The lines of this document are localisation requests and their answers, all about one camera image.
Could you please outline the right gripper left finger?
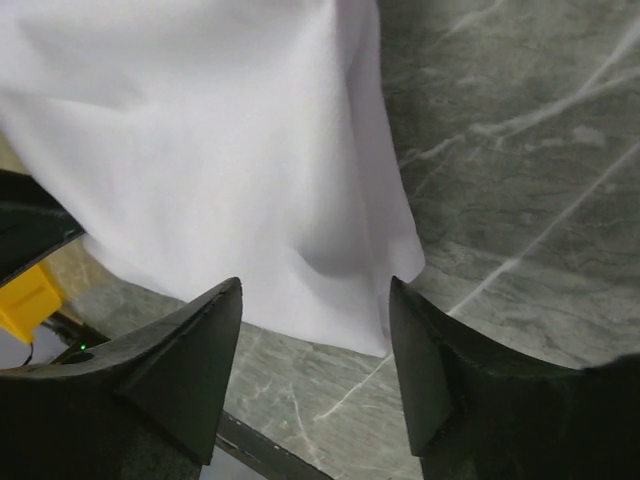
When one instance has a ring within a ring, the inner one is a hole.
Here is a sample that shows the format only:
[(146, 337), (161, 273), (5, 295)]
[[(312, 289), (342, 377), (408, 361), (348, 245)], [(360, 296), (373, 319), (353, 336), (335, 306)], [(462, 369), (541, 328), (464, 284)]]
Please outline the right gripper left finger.
[(228, 279), (56, 364), (1, 374), (5, 479), (196, 479), (211, 461), (242, 316)]

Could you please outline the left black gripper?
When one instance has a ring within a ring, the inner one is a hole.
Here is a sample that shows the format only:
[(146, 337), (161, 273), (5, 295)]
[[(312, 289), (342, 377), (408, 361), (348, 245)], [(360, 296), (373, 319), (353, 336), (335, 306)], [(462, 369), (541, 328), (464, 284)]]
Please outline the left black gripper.
[(80, 237), (84, 229), (33, 177), (1, 172), (1, 284)]

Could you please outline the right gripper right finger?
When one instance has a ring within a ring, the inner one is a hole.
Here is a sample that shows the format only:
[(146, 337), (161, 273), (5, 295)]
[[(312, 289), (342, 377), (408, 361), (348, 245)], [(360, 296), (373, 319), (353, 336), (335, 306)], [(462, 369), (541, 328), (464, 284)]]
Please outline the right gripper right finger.
[(412, 454), (427, 479), (635, 479), (639, 358), (572, 369), (500, 344), (399, 279), (390, 332)]

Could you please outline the white t shirt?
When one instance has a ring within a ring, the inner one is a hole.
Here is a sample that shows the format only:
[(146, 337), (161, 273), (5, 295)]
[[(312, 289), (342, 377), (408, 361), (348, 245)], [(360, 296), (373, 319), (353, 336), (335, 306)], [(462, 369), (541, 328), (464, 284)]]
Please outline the white t shirt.
[(5, 1), (1, 128), (117, 277), (382, 357), (425, 261), (373, 1)]

